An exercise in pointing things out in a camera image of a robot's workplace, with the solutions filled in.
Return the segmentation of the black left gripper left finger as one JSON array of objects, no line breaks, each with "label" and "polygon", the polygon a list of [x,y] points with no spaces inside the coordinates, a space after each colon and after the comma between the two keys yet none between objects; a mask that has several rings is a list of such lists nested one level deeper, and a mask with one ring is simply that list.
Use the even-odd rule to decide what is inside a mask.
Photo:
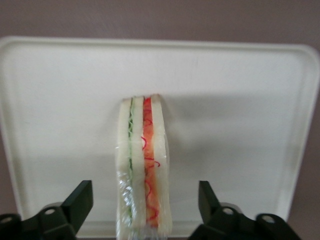
[{"label": "black left gripper left finger", "polygon": [[83,180],[63,201],[45,206],[37,214],[22,219],[20,214],[0,216],[2,240],[76,240],[94,205],[93,184]]}]

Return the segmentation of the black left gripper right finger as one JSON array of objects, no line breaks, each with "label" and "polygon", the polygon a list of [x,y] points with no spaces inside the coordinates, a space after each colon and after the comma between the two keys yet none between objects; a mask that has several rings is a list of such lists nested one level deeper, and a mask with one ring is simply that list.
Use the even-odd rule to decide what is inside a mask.
[{"label": "black left gripper right finger", "polygon": [[250,219],[232,206],[223,206],[208,181],[198,185],[198,208],[203,223],[189,240],[299,240],[285,220],[261,213]]}]

